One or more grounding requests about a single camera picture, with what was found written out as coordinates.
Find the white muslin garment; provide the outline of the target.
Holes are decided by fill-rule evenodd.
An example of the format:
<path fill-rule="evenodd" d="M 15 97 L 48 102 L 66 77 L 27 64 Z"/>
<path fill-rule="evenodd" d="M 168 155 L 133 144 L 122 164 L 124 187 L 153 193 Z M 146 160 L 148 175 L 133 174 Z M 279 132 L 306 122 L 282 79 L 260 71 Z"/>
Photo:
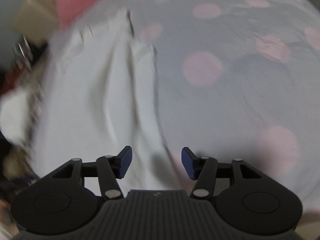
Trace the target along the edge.
<path fill-rule="evenodd" d="M 131 146 L 123 192 L 178 189 L 161 136 L 157 85 L 156 51 L 135 37 L 128 10 L 75 29 L 45 75 L 35 173 L 43 177 L 70 159 L 95 161 Z"/>

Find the white folded cloth pile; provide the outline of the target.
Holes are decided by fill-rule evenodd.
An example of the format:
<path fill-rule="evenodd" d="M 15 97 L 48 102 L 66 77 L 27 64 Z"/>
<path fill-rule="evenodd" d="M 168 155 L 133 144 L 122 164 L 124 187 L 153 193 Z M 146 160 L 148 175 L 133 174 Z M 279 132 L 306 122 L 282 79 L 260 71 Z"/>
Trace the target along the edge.
<path fill-rule="evenodd" d="M 34 126 L 33 95 L 30 86 L 23 86 L 1 96 L 1 133 L 13 145 L 23 147 L 29 143 Z"/>

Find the orange brown cloth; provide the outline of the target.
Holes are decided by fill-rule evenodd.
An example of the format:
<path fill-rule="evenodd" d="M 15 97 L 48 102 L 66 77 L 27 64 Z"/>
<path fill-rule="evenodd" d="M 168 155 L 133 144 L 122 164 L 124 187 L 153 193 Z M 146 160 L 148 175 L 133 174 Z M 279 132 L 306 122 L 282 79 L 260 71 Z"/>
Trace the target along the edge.
<path fill-rule="evenodd" d="M 8 72 L 1 70 L 1 83 L 0 83 L 0 95 L 7 93 L 8 91 L 15 88 L 19 77 L 22 74 L 22 70 L 16 67 Z"/>

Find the polka dot bed sheet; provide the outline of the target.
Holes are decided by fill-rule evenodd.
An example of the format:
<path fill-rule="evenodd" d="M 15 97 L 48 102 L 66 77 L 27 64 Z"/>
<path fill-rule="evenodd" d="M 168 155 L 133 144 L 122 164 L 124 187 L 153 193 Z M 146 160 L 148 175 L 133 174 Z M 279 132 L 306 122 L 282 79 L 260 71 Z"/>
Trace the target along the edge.
<path fill-rule="evenodd" d="M 179 181 L 185 146 L 244 159 L 319 216 L 319 12 L 306 0 L 102 0 L 75 29 L 128 10 L 156 51 L 161 136 Z"/>

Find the beige padded headboard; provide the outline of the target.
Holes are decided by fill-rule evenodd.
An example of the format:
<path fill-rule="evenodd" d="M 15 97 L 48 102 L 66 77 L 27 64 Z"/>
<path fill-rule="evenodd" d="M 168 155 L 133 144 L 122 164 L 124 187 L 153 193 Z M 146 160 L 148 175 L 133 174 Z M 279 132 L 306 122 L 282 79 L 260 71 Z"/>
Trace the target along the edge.
<path fill-rule="evenodd" d="M 47 42 L 57 25 L 54 0 L 24 0 L 12 20 L 12 26 L 37 47 Z"/>

